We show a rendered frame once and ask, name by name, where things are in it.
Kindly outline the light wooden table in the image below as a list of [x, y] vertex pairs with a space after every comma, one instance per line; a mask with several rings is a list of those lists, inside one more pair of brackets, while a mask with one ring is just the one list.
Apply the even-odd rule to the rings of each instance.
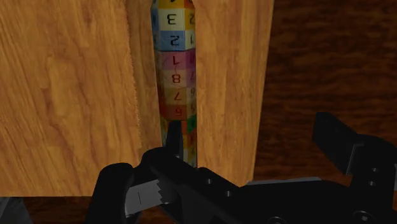
[[[0, 197], [89, 196], [106, 165], [160, 146], [150, 8], [0, 0]], [[192, 1], [198, 164], [251, 181], [274, 0]]]

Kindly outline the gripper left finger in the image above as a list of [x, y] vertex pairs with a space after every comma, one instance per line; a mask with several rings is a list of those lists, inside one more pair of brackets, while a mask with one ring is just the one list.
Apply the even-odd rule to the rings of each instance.
[[169, 124], [166, 144], [140, 164], [116, 163], [97, 178], [85, 224], [137, 224], [141, 211], [160, 206], [176, 224], [243, 224], [240, 188], [180, 159], [181, 122]]

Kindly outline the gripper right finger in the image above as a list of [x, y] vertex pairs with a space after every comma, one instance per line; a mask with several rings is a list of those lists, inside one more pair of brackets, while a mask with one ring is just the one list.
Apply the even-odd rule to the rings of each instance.
[[329, 112], [316, 113], [312, 140], [340, 172], [352, 176], [344, 202], [347, 224], [397, 224], [395, 145], [358, 134]]

